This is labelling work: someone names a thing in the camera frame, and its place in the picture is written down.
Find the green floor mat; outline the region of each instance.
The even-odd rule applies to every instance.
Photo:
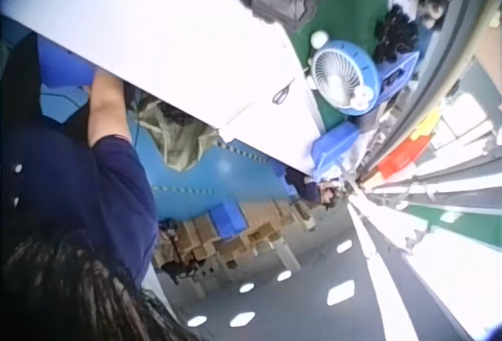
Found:
[[[304,67],[310,52],[310,37],[317,30],[325,30],[333,39],[342,39],[360,45],[371,56],[377,40],[375,25],[385,17],[387,0],[324,0],[318,5],[314,18],[301,31],[290,36],[296,54]],[[339,125],[346,116],[331,107],[315,92],[319,113],[326,130]]]

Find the person in background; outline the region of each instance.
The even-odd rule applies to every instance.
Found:
[[[298,195],[305,201],[315,205],[323,205],[326,209],[336,204],[336,190],[330,182],[316,183],[310,176],[288,167],[286,182],[294,186]]]
[[[42,115],[40,85],[30,34],[10,53],[1,82],[3,332],[198,339],[140,288],[158,224],[122,80],[96,69],[88,104],[63,124]]]

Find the red object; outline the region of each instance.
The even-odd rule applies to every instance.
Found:
[[[415,162],[427,149],[432,136],[421,136],[417,140],[410,138],[404,140],[401,145],[396,147],[392,153],[384,158],[378,165],[378,170],[384,179],[393,176],[395,173],[403,170],[411,162]]]

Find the fan grille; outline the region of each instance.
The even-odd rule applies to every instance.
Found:
[[[321,53],[315,62],[314,77],[319,92],[334,107],[339,108],[350,107],[354,89],[362,84],[362,76],[354,63],[337,51]],[[341,85],[333,85],[330,81],[336,77],[341,80]]]

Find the dark hair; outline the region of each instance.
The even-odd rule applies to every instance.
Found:
[[[322,203],[322,205],[326,208],[326,210],[330,210],[330,209],[332,209],[332,208],[335,207],[335,205],[336,205],[336,203],[338,201],[338,197],[336,195],[336,189],[335,188],[328,187],[325,190],[329,190],[333,194],[333,197],[331,198],[331,200],[329,202],[323,202]]]
[[[121,264],[75,242],[76,233],[2,238],[2,320],[19,339],[199,338]]]

